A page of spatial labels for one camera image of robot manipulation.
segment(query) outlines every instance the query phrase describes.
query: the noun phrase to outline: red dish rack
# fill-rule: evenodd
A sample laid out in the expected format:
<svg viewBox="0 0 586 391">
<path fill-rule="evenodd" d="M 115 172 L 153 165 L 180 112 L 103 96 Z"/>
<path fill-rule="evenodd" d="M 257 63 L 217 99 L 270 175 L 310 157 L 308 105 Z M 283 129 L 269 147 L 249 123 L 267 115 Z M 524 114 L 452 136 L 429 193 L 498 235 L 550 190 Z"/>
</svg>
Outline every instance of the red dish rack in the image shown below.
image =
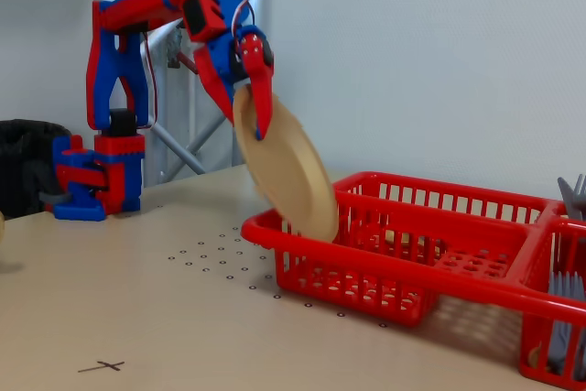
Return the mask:
<svg viewBox="0 0 586 391">
<path fill-rule="evenodd" d="M 569 390 L 582 359 L 586 304 L 548 294 L 551 271 L 586 279 L 586 223 L 560 201 L 384 173 L 335 184 L 333 243 L 300 236 L 274 210 L 247 220 L 246 240 L 275 250 L 280 287 L 409 327 L 439 294 L 523 312 L 519 370 Z M 565 369 L 552 374 L 554 321 L 572 324 Z"/>
</svg>

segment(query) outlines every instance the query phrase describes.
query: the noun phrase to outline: beige table surface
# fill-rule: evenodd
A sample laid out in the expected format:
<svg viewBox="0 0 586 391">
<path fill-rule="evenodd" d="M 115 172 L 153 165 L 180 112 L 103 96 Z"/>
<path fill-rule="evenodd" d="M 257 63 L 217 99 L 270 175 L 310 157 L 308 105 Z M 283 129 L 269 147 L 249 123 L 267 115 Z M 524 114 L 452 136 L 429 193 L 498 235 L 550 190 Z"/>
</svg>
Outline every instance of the beige table surface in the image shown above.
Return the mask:
<svg viewBox="0 0 586 391">
<path fill-rule="evenodd" d="M 103 223 L 8 222 L 0 390 L 552 389 L 517 372 L 505 310 L 444 299 L 409 331 L 280 291 L 272 253 L 239 235 L 266 207 L 239 167 Z M 125 363 L 78 373 L 97 361 Z"/>
</svg>

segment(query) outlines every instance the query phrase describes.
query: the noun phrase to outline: plate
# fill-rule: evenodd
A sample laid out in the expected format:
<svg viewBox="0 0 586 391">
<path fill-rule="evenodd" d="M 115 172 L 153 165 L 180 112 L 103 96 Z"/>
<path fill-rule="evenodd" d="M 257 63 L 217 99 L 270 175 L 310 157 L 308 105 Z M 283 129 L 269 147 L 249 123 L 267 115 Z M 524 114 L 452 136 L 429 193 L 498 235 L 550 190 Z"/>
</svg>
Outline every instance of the plate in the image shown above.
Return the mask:
<svg viewBox="0 0 586 391">
<path fill-rule="evenodd" d="M 256 139 L 252 88 L 234 95 L 234 131 L 257 189 L 293 231 L 331 242 L 338 233 L 338 205 L 321 158 L 298 119 L 273 94 L 273 117 L 265 139 Z"/>
</svg>

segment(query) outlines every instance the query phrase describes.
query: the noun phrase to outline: black x mark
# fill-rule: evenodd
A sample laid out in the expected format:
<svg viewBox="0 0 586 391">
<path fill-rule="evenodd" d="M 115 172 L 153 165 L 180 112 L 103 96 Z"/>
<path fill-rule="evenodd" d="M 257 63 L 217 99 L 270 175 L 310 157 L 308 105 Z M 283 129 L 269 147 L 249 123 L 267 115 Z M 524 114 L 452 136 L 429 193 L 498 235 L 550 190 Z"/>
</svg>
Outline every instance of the black x mark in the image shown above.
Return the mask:
<svg viewBox="0 0 586 391">
<path fill-rule="evenodd" d="M 112 368 L 115 371 L 120 371 L 120 368 L 118 368 L 118 365 L 124 365 L 124 362 L 119 362 L 118 364 L 108 364 L 107 362 L 98 361 L 98 364 L 100 364 L 101 366 L 95 366 L 94 368 L 87 368 L 85 370 L 80 370 L 80 371 L 78 371 L 78 373 L 85 373 L 86 371 L 93 371 L 93 370 L 101 370 L 102 368 Z"/>
</svg>

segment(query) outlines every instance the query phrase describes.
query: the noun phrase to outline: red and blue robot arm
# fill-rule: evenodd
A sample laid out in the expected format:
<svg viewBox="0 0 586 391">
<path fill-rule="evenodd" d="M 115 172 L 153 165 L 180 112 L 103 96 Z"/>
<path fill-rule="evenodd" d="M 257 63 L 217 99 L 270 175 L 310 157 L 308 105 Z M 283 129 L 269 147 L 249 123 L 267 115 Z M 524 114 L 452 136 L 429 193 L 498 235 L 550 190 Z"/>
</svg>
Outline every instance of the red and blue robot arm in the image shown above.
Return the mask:
<svg viewBox="0 0 586 391">
<path fill-rule="evenodd" d="M 145 140 L 137 129 L 152 122 L 141 40 L 148 31 L 179 18 L 190 40 L 202 44 L 193 56 L 206 92 L 233 123 L 234 84 L 249 79 L 257 137 L 265 137 L 272 117 L 274 56 L 265 34 L 255 25 L 244 26 L 252 13 L 247 0 L 115 0 L 94 2 L 92 7 L 87 118 L 100 134 L 94 138 L 94 150 L 84 149 L 78 136 L 55 141 L 55 171 L 65 193 L 49 198 L 56 217 L 102 220 L 110 213 L 140 209 Z M 118 79 L 126 108 L 111 109 Z"/>
</svg>

